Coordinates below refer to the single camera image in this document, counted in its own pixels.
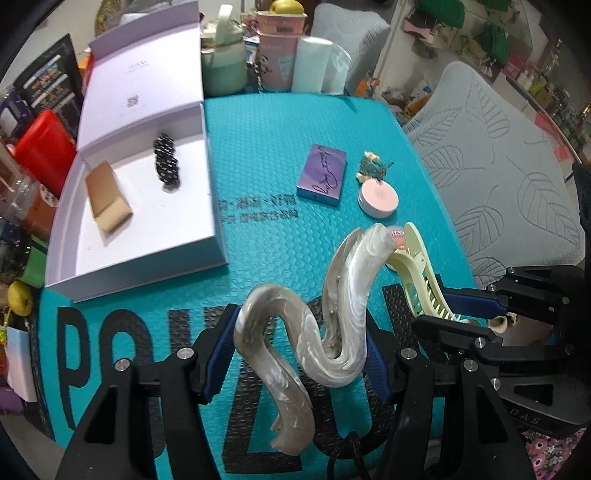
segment pink compact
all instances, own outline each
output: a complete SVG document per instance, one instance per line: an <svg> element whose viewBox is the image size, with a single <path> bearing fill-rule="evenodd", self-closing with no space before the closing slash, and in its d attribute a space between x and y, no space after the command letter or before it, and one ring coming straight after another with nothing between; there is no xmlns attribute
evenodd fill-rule
<svg viewBox="0 0 591 480"><path fill-rule="evenodd" d="M398 194L385 181L369 179L363 182L357 197L361 209L373 218L386 218L398 208Z"/></svg>

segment gray cushion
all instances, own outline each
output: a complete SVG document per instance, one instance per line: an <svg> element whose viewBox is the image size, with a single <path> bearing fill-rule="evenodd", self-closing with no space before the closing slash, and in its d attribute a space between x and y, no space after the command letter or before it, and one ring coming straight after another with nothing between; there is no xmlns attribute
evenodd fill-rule
<svg viewBox="0 0 591 480"><path fill-rule="evenodd" d="M477 284L513 265L584 258L583 229L545 133L469 66L449 64L404 131L454 222Z"/></svg>
<svg viewBox="0 0 591 480"><path fill-rule="evenodd" d="M390 25L375 12L320 4L314 11L311 35L330 40L351 55L345 86L353 92L367 73L373 72L389 32Z"/></svg>

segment pink box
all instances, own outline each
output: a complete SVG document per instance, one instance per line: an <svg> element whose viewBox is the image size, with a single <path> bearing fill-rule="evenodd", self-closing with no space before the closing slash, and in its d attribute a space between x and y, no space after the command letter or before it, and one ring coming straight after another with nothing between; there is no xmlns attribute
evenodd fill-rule
<svg viewBox="0 0 591 480"><path fill-rule="evenodd" d="M263 10L256 13L261 32L271 35L302 35L308 15L277 15Z"/></svg>
<svg viewBox="0 0 591 480"><path fill-rule="evenodd" d="M269 92L289 92L301 35L258 34L263 88Z"/></svg>

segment green bag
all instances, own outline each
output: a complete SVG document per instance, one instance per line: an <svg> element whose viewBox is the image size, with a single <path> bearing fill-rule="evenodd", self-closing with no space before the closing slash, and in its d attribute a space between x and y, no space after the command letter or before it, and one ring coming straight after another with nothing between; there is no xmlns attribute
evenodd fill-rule
<svg viewBox="0 0 591 480"><path fill-rule="evenodd" d="M415 7L448 27L462 28L466 9L460 0L415 0Z"/></svg>
<svg viewBox="0 0 591 480"><path fill-rule="evenodd" d="M505 31L496 25L486 24L482 33L474 37L487 55L501 65L509 60L509 44Z"/></svg>
<svg viewBox="0 0 591 480"><path fill-rule="evenodd" d="M509 10L509 0L478 0L479 3L491 10L507 12Z"/></svg>

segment purple card box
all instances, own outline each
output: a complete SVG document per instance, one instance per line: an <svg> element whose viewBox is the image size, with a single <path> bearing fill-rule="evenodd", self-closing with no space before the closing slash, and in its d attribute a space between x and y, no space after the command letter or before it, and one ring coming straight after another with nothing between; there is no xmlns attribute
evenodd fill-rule
<svg viewBox="0 0 591 480"><path fill-rule="evenodd" d="M297 183L298 197L337 205L343 186L347 153L314 144Z"/></svg>

